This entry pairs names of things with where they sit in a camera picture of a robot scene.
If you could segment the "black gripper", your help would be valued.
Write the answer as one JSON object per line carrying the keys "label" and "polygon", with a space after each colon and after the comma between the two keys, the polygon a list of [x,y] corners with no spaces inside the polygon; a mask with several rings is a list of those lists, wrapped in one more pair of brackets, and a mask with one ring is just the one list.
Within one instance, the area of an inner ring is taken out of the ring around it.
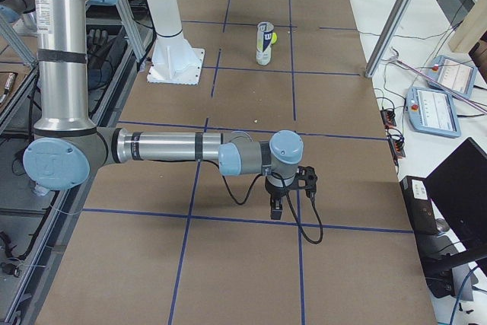
{"label": "black gripper", "polygon": [[267,176],[265,188],[270,195],[270,218],[272,220],[281,220],[283,206],[281,198],[290,190],[296,190],[298,186],[297,177],[281,180],[278,177]]}

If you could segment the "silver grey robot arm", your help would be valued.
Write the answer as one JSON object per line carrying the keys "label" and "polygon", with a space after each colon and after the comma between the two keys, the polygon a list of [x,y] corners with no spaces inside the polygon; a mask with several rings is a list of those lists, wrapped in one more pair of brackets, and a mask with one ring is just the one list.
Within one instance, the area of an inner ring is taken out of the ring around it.
{"label": "silver grey robot arm", "polygon": [[97,126],[88,115],[86,9],[90,0],[35,0],[40,119],[23,155],[27,175],[48,190],[78,186],[109,164],[127,161],[216,165],[223,177],[265,177],[271,216],[304,188],[304,143],[289,130],[258,142],[244,132],[129,132]]}

